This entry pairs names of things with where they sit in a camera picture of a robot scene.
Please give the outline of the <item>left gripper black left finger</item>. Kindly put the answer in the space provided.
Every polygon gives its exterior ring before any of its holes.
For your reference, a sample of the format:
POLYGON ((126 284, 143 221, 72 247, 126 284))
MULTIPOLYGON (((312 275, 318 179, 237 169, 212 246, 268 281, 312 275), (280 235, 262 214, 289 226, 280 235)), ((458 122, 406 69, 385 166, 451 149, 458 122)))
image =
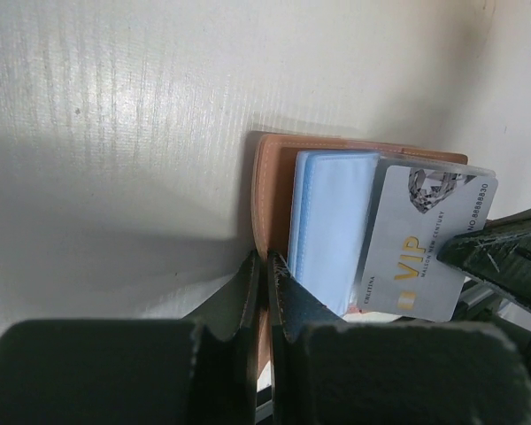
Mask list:
POLYGON ((251 424, 260 257, 179 320, 34 320, 0 337, 0 424, 251 424))

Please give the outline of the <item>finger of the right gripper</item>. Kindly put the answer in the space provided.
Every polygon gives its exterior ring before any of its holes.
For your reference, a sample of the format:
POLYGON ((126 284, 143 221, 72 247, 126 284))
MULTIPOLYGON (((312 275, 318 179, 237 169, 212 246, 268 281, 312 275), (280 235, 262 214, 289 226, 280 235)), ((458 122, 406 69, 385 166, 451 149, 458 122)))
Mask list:
POLYGON ((531 313, 531 209, 451 238, 437 259, 531 313))

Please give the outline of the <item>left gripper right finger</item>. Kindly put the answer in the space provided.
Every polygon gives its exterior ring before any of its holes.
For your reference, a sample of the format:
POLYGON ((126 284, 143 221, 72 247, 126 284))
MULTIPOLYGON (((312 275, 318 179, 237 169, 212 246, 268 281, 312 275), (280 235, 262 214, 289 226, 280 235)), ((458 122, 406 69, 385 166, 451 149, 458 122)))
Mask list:
POLYGON ((478 321, 349 323, 267 257, 277 424, 531 424, 516 344, 478 321))

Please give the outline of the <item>silver VIP card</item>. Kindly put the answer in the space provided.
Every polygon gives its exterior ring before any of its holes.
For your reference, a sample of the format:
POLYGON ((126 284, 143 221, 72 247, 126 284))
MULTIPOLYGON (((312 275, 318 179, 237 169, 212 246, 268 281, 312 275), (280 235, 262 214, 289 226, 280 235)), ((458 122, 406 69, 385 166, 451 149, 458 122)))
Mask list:
POLYGON ((381 159, 351 301, 362 312, 449 321, 465 279, 438 253, 452 237, 484 228, 497 185, 488 169, 381 159))

